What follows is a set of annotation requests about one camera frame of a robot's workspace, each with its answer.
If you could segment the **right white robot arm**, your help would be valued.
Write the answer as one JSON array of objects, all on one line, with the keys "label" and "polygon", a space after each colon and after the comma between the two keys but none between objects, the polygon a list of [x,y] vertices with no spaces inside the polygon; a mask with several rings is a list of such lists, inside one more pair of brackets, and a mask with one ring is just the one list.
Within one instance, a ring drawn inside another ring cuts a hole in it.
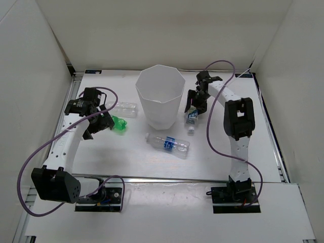
[{"label": "right white robot arm", "polygon": [[255,129],[253,101],[251,98],[236,95],[221,77],[211,77],[206,70],[199,72],[196,78],[196,89],[187,93],[186,118],[189,118],[189,114],[198,116],[205,113],[207,99],[211,96],[217,98],[224,107],[223,127],[231,147],[229,181],[237,183],[228,188],[227,196],[232,202],[237,203],[246,195],[241,185],[251,182],[247,161],[248,145]]}]

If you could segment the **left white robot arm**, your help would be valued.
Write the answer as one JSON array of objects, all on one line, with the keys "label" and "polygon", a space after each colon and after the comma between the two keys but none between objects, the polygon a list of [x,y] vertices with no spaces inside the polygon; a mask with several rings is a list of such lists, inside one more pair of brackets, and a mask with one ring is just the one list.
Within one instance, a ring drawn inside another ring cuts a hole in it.
[{"label": "left white robot arm", "polygon": [[79,198],[80,181],[73,177],[74,158],[81,140],[114,127],[114,121],[101,104],[101,88],[85,88],[80,98],[70,100],[64,110],[61,136],[41,168],[33,169],[32,181],[42,200],[75,203]]}]

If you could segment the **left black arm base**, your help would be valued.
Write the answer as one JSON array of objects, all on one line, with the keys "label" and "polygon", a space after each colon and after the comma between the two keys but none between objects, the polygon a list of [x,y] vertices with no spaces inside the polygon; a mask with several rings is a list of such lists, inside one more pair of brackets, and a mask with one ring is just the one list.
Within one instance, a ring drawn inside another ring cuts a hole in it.
[{"label": "left black arm base", "polygon": [[125,181],[121,176],[84,177],[79,180],[81,191],[75,203],[76,212],[111,212],[123,210]]}]

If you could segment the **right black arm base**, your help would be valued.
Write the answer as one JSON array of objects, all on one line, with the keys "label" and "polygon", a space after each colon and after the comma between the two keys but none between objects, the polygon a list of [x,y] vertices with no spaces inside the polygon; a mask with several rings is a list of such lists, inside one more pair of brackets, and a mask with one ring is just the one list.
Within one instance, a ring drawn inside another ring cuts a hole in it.
[{"label": "right black arm base", "polygon": [[214,214],[261,213],[256,189],[251,179],[234,182],[231,178],[225,186],[211,187],[206,192],[211,196]]}]

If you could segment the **clear bottle green blue label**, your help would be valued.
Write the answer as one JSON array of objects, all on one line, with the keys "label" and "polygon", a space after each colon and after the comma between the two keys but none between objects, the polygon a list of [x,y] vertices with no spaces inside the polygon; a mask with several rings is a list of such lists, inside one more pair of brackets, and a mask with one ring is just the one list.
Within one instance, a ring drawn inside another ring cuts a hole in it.
[{"label": "clear bottle green blue label", "polygon": [[185,112],[185,126],[187,129],[187,134],[189,136],[194,135],[197,125],[198,125],[198,110],[195,107],[191,106]]}]

